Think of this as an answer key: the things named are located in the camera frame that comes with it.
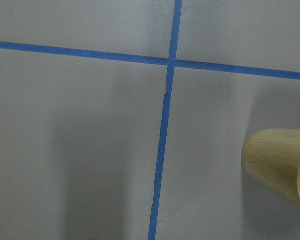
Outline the brown paper table cover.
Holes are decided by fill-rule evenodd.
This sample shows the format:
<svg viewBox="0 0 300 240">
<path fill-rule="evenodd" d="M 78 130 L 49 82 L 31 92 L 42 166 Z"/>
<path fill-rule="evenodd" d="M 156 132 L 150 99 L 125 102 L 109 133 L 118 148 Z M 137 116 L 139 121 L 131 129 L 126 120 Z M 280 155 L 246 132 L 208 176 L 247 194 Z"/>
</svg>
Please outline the brown paper table cover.
<svg viewBox="0 0 300 240">
<path fill-rule="evenodd" d="M 300 0 L 0 0 L 0 240 L 300 240 L 250 179 L 300 129 Z"/>
</svg>

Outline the wooden yellow cup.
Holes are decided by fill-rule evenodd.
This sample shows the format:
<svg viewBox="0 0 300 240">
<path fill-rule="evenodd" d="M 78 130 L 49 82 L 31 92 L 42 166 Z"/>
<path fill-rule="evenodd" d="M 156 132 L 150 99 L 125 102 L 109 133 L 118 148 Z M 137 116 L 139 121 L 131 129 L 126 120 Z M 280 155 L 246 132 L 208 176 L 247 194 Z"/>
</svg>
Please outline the wooden yellow cup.
<svg viewBox="0 0 300 240">
<path fill-rule="evenodd" d="M 300 208 L 300 129 L 263 129 L 244 143 L 241 164 L 247 175 Z"/>
</svg>

